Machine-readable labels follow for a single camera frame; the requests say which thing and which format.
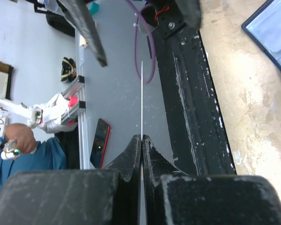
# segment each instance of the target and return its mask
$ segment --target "black cover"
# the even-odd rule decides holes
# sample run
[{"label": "black cover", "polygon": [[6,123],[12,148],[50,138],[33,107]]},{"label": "black cover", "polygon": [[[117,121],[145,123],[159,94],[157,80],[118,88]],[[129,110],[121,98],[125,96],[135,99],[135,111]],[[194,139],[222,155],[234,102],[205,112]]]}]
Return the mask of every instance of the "black cover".
[{"label": "black cover", "polygon": [[0,192],[0,225],[111,224],[119,179],[107,170],[17,173]]},{"label": "black cover", "polygon": [[46,19],[48,24],[53,28],[71,37],[75,37],[75,29],[66,21],[63,16],[57,14],[46,14]]},{"label": "black cover", "polygon": [[243,24],[243,31],[257,44],[257,46],[270,58],[270,60],[276,65],[276,67],[281,71],[281,65],[279,62],[270,54],[270,52],[251,34],[251,32],[246,28],[263,10],[265,10],[273,1],[267,0],[259,9],[256,10],[253,15],[249,17]]},{"label": "black cover", "polygon": [[175,166],[189,175],[235,174],[200,32],[174,4],[152,35]]},{"label": "black cover", "polygon": [[154,224],[281,225],[280,200],[262,177],[163,175],[160,180]]}]

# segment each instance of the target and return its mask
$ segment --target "screw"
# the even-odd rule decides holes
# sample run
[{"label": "screw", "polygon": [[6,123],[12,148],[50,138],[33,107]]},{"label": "screw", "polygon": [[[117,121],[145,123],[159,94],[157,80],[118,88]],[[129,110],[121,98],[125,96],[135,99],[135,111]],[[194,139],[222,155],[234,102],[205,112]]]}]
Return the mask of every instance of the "screw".
[{"label": "screw", "polygon": [[172,29],[174,29],[174,27],[175,27],[175,23],[174,22],[170,22],[169,23],[169,28],[172,30]]}]

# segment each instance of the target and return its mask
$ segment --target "white wire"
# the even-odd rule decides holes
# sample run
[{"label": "white wire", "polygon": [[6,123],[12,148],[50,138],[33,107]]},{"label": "white wire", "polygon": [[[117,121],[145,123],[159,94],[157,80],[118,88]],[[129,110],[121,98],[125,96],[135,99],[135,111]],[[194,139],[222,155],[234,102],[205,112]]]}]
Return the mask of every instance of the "white wire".
[{"label": "white wire", "polygon": [[143,133],[142,133],[142,113],[143,113],[143,63],[142,63],[142,61],[141,61],[141,79],[140,79],[140,82],[141,82],[141,113],[140,113],[140,122],[141,122],[141,124],[140,124],[140,135],[141,135],[141,140],[142,140],[142,135],[143,135]]}]

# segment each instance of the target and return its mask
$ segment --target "red phone case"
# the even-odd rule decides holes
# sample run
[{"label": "red phone case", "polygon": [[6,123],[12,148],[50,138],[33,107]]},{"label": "red phone case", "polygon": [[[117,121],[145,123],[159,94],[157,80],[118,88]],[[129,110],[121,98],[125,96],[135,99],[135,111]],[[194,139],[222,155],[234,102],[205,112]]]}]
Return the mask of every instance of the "red phone case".
[{"label": "red phone case", "polygon": [[107,146],[107,142],[108,142],[108,137],[109,137],[109,133],[111,131],[111,127],[108,123],[106,123],[107,126],[108,126],[108,129],[107,129],[107,134],[106,134],[106,139],[105,139],[105,144],[104,144],[104,148],[103,148],[103,152],[102,152],[102,157],[101,157],[101,162],[100,162],[100,166],[99,166],[99,169],[102,168],[102,164],[103,164],[103,160],[104,160],[104,155],[105,155],[105,150],[106,150],[106,146]]}]

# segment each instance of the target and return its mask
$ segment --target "concrete floor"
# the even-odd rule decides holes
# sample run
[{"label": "concrete floor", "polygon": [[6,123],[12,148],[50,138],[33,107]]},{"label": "concrete floor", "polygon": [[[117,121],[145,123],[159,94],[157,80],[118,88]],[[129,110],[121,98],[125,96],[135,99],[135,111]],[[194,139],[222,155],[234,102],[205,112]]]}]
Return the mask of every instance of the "concrete floor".
[{"label": "concrete floor", "polygon": [[202,0],[201,34],[238,174],[267,178],[281,199],[281,73],[241,24],[265,0]]}]

